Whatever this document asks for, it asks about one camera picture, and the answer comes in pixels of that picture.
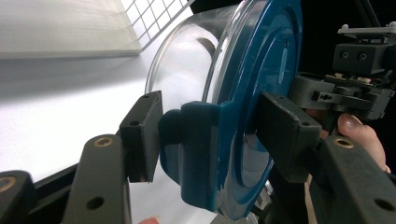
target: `window grid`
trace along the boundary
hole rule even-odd
[[[149,46],[161,32],[180,15],[184,9],[190,6],[194,0],[134,0],[132,3],[125,7],[126,13],[131,21],[135,30],[143,29],[143,32],[137,34],[138,40],[142,45],[142,50]],[[155,5],[162,2],[161,8]],[[173,8],[179,8],[178,12],[170,12]],[[129,10],[135,10],[136,15],[131,16],[128,14]]]

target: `black cable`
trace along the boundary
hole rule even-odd
[[[355,4],[367,27],[381,26],[369,0],[355,0]]]

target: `fingernail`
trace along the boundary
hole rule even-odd
[[[351,117],[351,119],[346,119],[345,123],[344,123],[344,128],[348,131],[348,132],[353,132],[357,126],[357,124],[360,123],[359,120],[354,119],[353,117]]]
[[[353,119],[355,119],[359,124],[363,124],[358,118],[356,118],[355,115],[351,115],[350,117],[352,117]]]

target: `white table surface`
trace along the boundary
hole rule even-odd
[[[115,133],[144,94],[165,35],[129,58],[1,60],[0,172],[28,171],[36,182],[77,163],[92,137]],[[216,216],[182,202],[160,165],[153,183],[131,184],[131,198],[134,223],[152,216],[161,223],[210,223]]]

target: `human finger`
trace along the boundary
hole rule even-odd
[[[359,143],[382,170],[387,170],[385,151],[373,128],[362,124],[356,117],[348,114],[341,114],[337,125],[339,133]]]

